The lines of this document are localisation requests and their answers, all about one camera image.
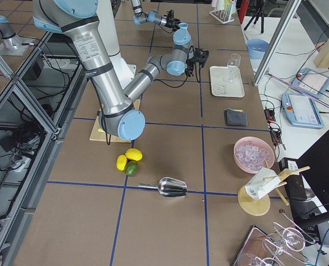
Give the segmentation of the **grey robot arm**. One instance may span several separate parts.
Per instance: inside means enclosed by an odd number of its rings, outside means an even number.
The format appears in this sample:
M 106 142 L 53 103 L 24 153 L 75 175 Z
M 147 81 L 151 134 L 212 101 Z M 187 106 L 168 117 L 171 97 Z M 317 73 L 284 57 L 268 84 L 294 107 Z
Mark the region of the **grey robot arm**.
M 170 9 L 166 14 L 160 15 L 158 10 L 153 9 L 145 13 L 142 8 L 141 0 L 130 0 L 134 12 L 133 22 L 136 25 L 144 23 L 154 23 L 160 27 L 166 27 L 173 32 L 179 29 L 181 21 L 174 16 L 174 10 Z
M 171 53 L 154 55 L 125 87 L 116 75 L 111 56 L 119 53 L 119 43 L 111 3 L 98 1 L 33 1 L 37 28 L 64 34 L 75 46 L 85 74 L 91 80 L 100 103 L 102 129 L 126 141 L 137 139 L 145 128 L 145 116 L 134 102 L 156 80 L 160 72 L 191 76 L 196 66 L 204 67 L 209 52 L 193 45 L 187 23 L 169 11 L 160 16 L 156 10 L 145 13 L 141 1 L 132 1 L 133 21 L 151 22 L 174 31 Z

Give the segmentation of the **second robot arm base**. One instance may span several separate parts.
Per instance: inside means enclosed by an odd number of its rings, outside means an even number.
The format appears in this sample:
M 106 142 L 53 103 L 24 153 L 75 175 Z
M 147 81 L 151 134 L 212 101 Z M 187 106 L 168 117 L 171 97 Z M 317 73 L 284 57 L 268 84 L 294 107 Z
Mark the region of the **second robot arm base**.
M 18 35 L 9 20 L 0 15 L 0 55 L 23 56 L 34 42 L 34 37 Z

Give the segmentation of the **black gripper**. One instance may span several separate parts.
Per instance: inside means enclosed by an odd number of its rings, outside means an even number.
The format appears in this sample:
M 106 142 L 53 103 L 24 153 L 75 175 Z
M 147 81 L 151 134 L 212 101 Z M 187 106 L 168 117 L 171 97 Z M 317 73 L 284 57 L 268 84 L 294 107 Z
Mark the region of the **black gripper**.
M 170 28 L 172 30 L 178 30 L 180 23 L 181 23 L 181 21 L 178 18 L 174 17 L 174 10 L 170 9 L 167 12 L 166 27 Z
M 209 51 L 193 47 L 189 54 L 191 57 L 187 59 L 187 77 L 193 76 L 193 73 L 196 77 L 201 77 L 201 70 L 207 62 Z

